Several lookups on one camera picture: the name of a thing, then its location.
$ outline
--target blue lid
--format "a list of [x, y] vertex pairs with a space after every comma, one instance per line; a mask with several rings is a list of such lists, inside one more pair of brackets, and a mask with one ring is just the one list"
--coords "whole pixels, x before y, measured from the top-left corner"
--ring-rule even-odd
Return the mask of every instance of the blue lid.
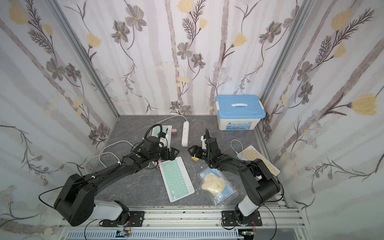
[[217, 114], [223, 119], [265, 118], [265, 111], [256, 95], [218, 95]]

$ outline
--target box handle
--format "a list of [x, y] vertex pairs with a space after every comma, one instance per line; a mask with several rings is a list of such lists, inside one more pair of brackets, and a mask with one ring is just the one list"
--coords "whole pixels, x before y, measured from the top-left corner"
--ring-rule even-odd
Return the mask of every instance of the box handle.
[[248, 106], [248, 104], [246, 104], [246, 103], [234, 103], [234, 104], [232, 104], [232, 107], [237, 107], [237, 108], [243, 108], [246, 106]]

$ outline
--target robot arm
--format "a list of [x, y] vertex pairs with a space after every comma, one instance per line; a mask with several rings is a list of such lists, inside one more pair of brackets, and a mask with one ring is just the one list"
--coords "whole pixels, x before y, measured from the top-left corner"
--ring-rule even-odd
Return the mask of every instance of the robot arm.
[[259, 206], [280, 191], [277, 178], [268, 170], [261, 159], [243, 161], [222, 154], [215, 138], [205, 129], [206, 149], [192, 146], [188, 149], [193, 157], [206, 161], [210, 168], [228, 171], [240, 176], [247, 196], [235, 207], [235, 216], [239, 224], [248, 223]]
[[[149, 136], [149, 131], [160, 126], [159, 137]], [[61, 190], [54, 208], [72, 225], [78, 226], [87, 220], [91, 215], [94, 217], [93, 211], [98, 209], [109, 209], [108, 212], [114, 217], [101, 217], [114, 220], [113, 225], [109, 227], [124, 225], [129, 220], [128, 208], [122, 203], [115, 201], [108, 204], [104, 201], [94, 200], [95, 195], [107, 186], [120, 180], [123, 177], [137, 173], [152, 161], [174, 160], [179, 154], [179, 150], [175, 148], [168, 149], [160, 142], [160, 138], [165, 137], [160, 124], [153, 125], [145, 134], [144, 140], [133, 150], [132, 153], [124, 156], [123, 159], [109, 167], [97, 172], [80, 176], [73, 174], [70, 176], [63, 189]]]

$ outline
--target dough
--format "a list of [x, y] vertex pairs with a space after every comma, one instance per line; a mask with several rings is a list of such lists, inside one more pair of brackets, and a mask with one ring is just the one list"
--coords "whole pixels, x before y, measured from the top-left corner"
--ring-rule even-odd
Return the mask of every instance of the dough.
[[208, 190], [213, 195], [217, 195], [224, 190], [225, 182], [224, 179], [211, 172], [204, 178], [201, 188]]

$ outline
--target plastic bag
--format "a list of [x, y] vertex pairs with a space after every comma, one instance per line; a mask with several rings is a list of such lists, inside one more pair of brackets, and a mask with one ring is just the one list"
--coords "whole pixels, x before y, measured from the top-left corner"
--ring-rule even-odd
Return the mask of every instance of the plastic bag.
[[239, 195], [221, 171], [206, 168], [199, 175], [202, 179], [200, 189], [211, 193], [215, 206], [224, 206]]

